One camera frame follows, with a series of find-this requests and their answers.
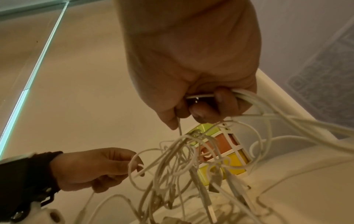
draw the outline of glowing edge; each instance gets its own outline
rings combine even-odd
[[[28,95],[28,92],[30,90],[32,82],[33,82],[34,78],[37,75],[38,69],[41,66],[41,63],[42,63],[43,58],[44,58],[44,55],[45,55],[45,53],[48,50],[48,47],[49,47],[49,45],[50,45],[50,43],[51,43],[51,41],[53,39],[53,36],[54,36],[54,34],[56,32],[56,29],[59,26],[60,21],[62,20],[62,17],[64,15],[65,11],[66,11],[66,8],[67,8],[68,4],[69,4],[69,2],[67,1],[65,3],[65,6],[64,6],[62,12],[59,15],[58,20],[56,21],[56,23],[55,23],[55,25],[53,27],[53,30],[52,30],[51,34],[48,37],[47,42],[44,45],[44,48],[43,48],[43,50],[42,50],[42,52],[41,52],[41,54],[40,54],[40,56],[39,56],[39,58],[38,58],[38,60],[37,60],[37,62],[35,64],[34,68],[33,68],[33,71],[32,71],[32,73],[31,73],[31,75],[30,75],[30,77],[29,77],[29,79],[27,81],[27,84],[26,84],[24,90],[22,91],[19,99],[17,100],[15,108],[14,108],[14,110],[11,113],[11,116],[10,116],[6,126],[5,126],[5,129],[4,129],[3,133],[0,136],[0,158],[1,158],[2,153],[4,152],[4,149],[5,149],[5,146],[6,146],[6,142],[7,142],[8,138],[10,137],[12,129],[14,128],[15,122],[17,120],[18,115],[20,114],[21,108],[22,108],[22,106],[23,106],[23,104],[25,102],[25,99],[26,99],[27,95]]]
[[[54,25],[54,27],[53,27],[53,30],[52,30],[51,34],[50,34],[49,37],[48,37],[47,42],[45,43],[45,45],[44,45],[44,47],[43,47],[42,53],[40,54],[40,56],[39,56],[39,58],[38,58],[38,60],[37,60],[37,62],[36,62],[36,65],[34,66],[34,69],[33,69],[32,73],[31,73],[31,75],[29,76],[29,79],[28,79],[27,84],[26,84],[26,86],[25,86],[25,90],[26,90],[26,89],[29,89],[29,88],[31,87],[31,85],[32,85],[32,83],[33,83],[33,80],[34,80],[34,78],[36,77],[37,72],[38,72],[38,70],[39,70],[39,68],[40,68],[40,66],[41,66],[41,63],[42,63],[43,59],[44,59],[45,53],[47,52],[48,47],[49,47],[50,43],[52,42],[52,39],[53,39],[54,34],[55,34],[55,32],[56,32],[56,29],[58,28],[59,23],[60,23],[60,21],[62,20],[62,17],[63,17],[63,15],[64,15],[65,11],[66,11],[66,8],[67,8],[68,4],[69,4],[69,2],[67,1],[67,2],[65,3],[65,6],[64,6],[62,12],[60,13],[60,15],[59,15],[59,17],[58,17],[58,20],[56,21],[56,23],[55,23],[55,25]]]

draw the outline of hand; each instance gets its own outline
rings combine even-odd
[[[104,148],[64,153],[50,162],[50,168],[60,189],[74,191],[92,187],[96,193],[105,192],[128,177],[128,164],[136,153],[128,149]],[[143,165],[138,157],[132,171]]]
[[[119,12],[133,84],[142,100],[171,129],[178,127],[177,117],[190,114],[200,123],[240,115],[250,105],[236,99],[229,89],[257,89],[261,37],[252,4],[249,0],[214,0],[213,5],[201,8],[204,2],[212,1],[170,0],[151,6],[148,10],[152,12],[146,14],[129,14],[127,11],[139,5],[125,9],[128,6],[122,3]],[[146,24],[134,24],[126,14],[137,21],[145,15],[139,22]],[[205,101],[189,104],[184,100],[187,94],[212,92],[214,107]]]

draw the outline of black sleeve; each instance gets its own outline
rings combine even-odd
[[[0,161],[0,222],[12,221],[16,213],[25,215],[33,201],[42,202],[42,206],[53,201],[60,189],[49,163],[61,153],[46,152]]]

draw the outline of sleeve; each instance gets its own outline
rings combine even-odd
[[[42,202],[42,206],[53,201],[60,188],[49,163],[61,153],[46,152],[0,161],[0,222],[14,221],[16,213],[26,217],[33,201]]]

